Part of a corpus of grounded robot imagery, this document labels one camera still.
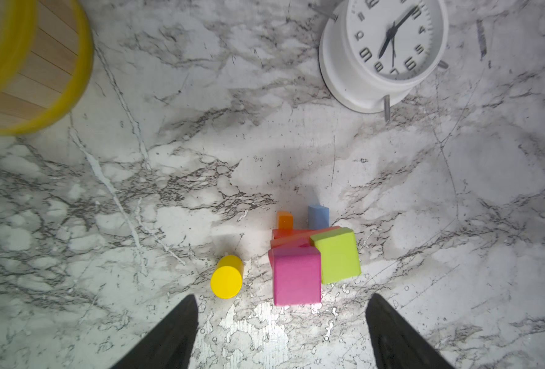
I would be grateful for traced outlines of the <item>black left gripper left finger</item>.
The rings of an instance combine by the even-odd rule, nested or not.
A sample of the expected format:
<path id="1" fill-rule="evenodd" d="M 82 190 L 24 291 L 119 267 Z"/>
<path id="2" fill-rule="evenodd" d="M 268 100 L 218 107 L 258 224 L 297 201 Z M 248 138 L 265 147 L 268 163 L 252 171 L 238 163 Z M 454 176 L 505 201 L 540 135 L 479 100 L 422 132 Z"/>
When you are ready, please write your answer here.
<path id="1" fill-rule="evenodd" d="M 112 368 L 188 368 L 198 330 L 198 305 L 188 295 Z"/>

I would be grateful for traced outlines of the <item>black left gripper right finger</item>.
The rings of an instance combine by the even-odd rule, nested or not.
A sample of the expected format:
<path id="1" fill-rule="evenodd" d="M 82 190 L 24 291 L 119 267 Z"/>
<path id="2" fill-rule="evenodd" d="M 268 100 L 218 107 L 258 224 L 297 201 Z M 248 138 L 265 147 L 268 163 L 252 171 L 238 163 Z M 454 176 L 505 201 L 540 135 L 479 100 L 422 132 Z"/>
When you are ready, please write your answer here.
<path id="1" fill-rule="evenodd" d="M 381 295 L 372 295 L 366 322 L 378 368 L 453 369 Z"/>

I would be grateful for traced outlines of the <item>yellow wood cylinder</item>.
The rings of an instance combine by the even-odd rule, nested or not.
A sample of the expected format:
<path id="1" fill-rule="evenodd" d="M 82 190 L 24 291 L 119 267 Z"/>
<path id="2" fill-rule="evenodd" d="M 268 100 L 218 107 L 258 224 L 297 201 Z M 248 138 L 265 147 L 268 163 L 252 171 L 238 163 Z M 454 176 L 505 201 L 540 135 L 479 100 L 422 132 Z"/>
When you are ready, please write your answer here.
<path id="1" fill-rule="evenodd" d="M 216 297 L 221 299 L 234 298 L 241 291 L 244 265 L 235 255 L 222 258 L 211 277 L 210 286 Z"/>

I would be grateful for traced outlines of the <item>lime green wood cube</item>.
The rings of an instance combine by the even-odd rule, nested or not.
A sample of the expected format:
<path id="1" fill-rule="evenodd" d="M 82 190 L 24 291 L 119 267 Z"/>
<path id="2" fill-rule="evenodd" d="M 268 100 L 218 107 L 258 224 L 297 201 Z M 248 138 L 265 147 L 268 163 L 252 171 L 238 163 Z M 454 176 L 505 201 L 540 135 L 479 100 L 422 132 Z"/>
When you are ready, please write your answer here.
<path id="1" fill-rule="evenodd" d="M 355 233 L 337 228 L 312 235 L 310 244 L 321 254 L 322 284 L 332 284 L 362 273 Z"/>

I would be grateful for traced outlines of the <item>magenta wood cube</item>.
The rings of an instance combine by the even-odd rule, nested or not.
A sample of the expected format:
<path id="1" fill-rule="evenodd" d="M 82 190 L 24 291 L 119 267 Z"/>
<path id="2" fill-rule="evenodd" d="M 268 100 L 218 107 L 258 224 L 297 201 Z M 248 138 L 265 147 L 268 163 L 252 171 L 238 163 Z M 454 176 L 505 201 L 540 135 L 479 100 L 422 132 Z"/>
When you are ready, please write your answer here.
<path id="1" fill-rule="evenodd" d="M 269 261 L 275 306 L 321 302 L 321 254 L 316 248 L 275 248 Z"/>

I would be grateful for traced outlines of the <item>orange-red wood block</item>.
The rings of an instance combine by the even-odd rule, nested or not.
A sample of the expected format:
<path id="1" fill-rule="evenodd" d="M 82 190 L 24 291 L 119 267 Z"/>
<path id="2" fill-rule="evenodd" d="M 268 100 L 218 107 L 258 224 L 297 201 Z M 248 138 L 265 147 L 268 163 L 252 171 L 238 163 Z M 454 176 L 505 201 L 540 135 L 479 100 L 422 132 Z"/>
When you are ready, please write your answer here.
<path id="1" fill-rule="evenodd" d="M 330 228 L 326 228 L 326 229 L 316 230 L 315 235 L 325 233 L 325 232 L 335 231 L 337 229 L 339 229 L 339 226 L 334 226 L 334 227 L 330 227 Z M 278 241 L 271 240 L 270 241 L 270 247 L 271 248 L 277 248 L 277 247 L 280 247 L 280 246 L 282 246 L 284 244 L 287 244 L 287 243 L 290 243 L 290 242 L 298 241 L 298 240 L 301 240 L 301 239 L 309 239 L 311 236 L 313 236 L 313 235 L 310 235 L 308 238 L 299 238 L 299 239 L 295 239 L 295 240 L 287 241 L 287 242 L 282 242 L 282 241 L 278 242 Z"/>

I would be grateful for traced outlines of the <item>light blue wood block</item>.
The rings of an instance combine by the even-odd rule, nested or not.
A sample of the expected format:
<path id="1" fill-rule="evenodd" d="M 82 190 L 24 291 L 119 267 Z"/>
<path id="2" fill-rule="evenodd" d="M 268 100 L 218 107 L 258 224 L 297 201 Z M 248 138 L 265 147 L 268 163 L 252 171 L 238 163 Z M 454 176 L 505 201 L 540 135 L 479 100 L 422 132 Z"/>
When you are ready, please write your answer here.
<path id="1" fill-rule="evenodd" d="M 322 205 L 308 207 L 308 226 L 311 230 L 321 230 L 330 227 L 329 209 Z"/>

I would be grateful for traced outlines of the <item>red wood block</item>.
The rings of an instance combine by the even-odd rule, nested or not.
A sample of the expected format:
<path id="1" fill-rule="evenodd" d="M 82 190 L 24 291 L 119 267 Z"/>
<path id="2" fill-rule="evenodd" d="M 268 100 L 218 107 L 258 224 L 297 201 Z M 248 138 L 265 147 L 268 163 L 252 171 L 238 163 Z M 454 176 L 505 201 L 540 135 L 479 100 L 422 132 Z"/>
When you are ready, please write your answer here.
<path id="1" fill-rule="evenodd" d="M 287 242 L 299 238 L 308 238 L 315 235 L 316 230 L 295 230 L 295 229 L 274 229 L 272 231 L 272 240 L 278 242 Z"/>

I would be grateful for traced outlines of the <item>orange wood bar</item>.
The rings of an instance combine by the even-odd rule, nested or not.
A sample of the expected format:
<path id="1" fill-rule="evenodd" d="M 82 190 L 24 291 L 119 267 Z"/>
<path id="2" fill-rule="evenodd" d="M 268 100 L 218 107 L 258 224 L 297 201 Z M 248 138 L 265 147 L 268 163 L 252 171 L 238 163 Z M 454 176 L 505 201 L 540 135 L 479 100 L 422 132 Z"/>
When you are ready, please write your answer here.
<path id="1" fill-rule="evenodd" d="M 279 230 L 292 230 L 294 226 L 294 217 L 291 212 L 277 212 L 277 228 Z"/>

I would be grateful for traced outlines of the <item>white round alarm clock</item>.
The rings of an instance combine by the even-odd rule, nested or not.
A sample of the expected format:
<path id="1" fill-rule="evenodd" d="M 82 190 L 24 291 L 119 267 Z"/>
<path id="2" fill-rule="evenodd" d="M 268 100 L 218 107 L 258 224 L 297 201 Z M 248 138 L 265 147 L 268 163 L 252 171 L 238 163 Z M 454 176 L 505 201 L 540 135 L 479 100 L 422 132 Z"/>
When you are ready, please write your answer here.
<path id="1" fill-rule="evenodd" d="M 319 43 L 324 83 L 354 112 L 382 113 L 390 121 L 392 106 L 437 67 L 447 67 L 443 0 L 349 0 L 332 11 L 309 7 L 327 18 Z"/>

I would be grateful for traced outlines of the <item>yellow rimmed wooden steamer basket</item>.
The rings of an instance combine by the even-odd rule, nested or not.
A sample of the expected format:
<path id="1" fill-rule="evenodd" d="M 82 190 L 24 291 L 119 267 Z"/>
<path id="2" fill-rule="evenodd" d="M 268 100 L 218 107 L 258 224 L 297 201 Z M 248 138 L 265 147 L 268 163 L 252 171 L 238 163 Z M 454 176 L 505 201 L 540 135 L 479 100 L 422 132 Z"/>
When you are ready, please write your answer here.
<path id="1" fill-rule="evenodd" d="M 78 1 L 0 1 L 0 135 L 53 125 L 92 74 L 92 30 Z"/>

